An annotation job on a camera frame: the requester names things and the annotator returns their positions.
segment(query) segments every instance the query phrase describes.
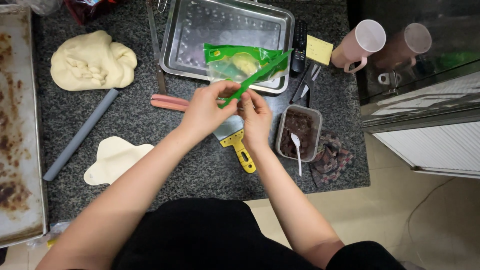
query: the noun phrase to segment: cup handle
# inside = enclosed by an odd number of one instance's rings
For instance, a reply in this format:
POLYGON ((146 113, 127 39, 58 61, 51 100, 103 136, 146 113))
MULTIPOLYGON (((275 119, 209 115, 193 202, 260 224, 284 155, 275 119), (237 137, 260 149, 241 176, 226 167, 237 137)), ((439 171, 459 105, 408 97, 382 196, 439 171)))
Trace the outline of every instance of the cup handle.
POLYGON ((345 64, 345 68, 343 69, 343 71, 345 71, 346 73, 355 73, 355 72, 359 71, 360 69, 362 69, 367 64, 367 58, 362 57, 360 65, 358 67, 352 69, 352 70, 348 70, 350 68, 350 64, 351 63, 345 64))

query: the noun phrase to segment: sticky note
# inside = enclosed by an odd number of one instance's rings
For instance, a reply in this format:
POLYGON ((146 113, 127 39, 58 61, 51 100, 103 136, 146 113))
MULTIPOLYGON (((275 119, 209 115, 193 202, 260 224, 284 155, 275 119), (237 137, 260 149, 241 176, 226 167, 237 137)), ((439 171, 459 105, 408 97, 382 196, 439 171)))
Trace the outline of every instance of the sticky note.
POLYGON ((305 56, 308 59, 328 66, 330 57, 332 56, 332 50, 333 44, 307 35, 307 54, 305 56))

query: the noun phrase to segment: green plastic bag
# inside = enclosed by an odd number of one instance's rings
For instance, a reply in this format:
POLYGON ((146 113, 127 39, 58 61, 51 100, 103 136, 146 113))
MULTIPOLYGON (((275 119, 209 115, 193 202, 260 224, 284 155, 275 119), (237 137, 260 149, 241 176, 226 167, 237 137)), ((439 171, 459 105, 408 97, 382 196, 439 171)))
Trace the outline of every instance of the green plastic bag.
MULTIPOLYGON (((204 43, 204 53, 210 82, 230 79, 241 83, 280 56, 283 51, 204 43)), ((254 83, 273 80, 286 74, 288 74, 288 58, 284 58, 274 68, 257 78, 254 83)))

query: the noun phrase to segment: red package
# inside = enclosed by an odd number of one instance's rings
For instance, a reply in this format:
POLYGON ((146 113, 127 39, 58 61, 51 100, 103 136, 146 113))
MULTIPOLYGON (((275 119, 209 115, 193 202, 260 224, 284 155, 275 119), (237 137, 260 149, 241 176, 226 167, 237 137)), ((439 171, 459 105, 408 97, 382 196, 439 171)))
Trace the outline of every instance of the red package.
POLYGON ((79 25, 93 21, 110 12, 122 0, 64 0, 79 25))

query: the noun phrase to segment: cloth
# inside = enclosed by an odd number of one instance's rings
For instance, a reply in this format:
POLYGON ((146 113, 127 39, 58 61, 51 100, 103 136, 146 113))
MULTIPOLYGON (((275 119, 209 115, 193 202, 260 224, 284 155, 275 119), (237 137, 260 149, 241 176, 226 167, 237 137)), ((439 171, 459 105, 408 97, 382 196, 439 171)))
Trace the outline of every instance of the cloth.
POLYGON ((354 156, 342 147, 342 142, 332 131, 322 131, 318 140, 318 150, 310 162, 313 180, 322 187, 336 180, 343 170, 354 161, 354 156))
MULTIPOLYGON (((266 238, 241 201, 186 198, 147 213, 112 269, 318 269, 266 238)), ((380 244, 340 249, 327 270, 404 269, 380 244)))

